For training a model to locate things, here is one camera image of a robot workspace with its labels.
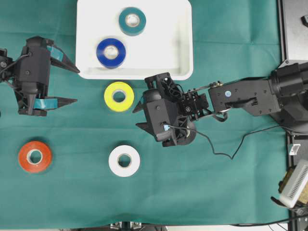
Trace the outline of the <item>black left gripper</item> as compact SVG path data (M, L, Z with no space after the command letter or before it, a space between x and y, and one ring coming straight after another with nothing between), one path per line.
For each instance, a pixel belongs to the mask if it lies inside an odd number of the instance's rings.
M18 113L28 116L46 116L47 110L77 102L77 99L47 97L51 65L80 73L54 41L39 36L26 40L20 59L14 68L13 85Z

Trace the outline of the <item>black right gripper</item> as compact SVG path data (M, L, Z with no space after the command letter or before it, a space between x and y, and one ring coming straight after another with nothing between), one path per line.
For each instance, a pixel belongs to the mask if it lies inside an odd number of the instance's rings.
M145 78L144 92L133 113L144 110L146 122L136 126L153 135L162 146L190 144L196 137L196 121L209 114L205 94L183 92L170 73Z

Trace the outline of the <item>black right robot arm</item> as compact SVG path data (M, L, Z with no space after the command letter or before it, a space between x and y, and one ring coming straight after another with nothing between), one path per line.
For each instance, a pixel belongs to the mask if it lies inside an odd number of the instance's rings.
M148 89L134 112L146 121L138 127L164 147L187 145L196 136L194 122L203 117L227 120L230 109L252 116L270 115L279 125L298 134L308 132L308 65L295 63L272 71L269 77L219 81L184 92L169 73L145 79Z

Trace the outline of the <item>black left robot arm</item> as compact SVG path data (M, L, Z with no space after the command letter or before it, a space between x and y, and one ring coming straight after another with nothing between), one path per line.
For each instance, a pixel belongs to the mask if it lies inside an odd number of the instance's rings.
M40 36L27 39L16 60L7 55L7 49L1 49L0 80L13 89L18 114L46 116L49 110L76 102L76 99L48 96L52 65L74 73L80 72L51 39Z

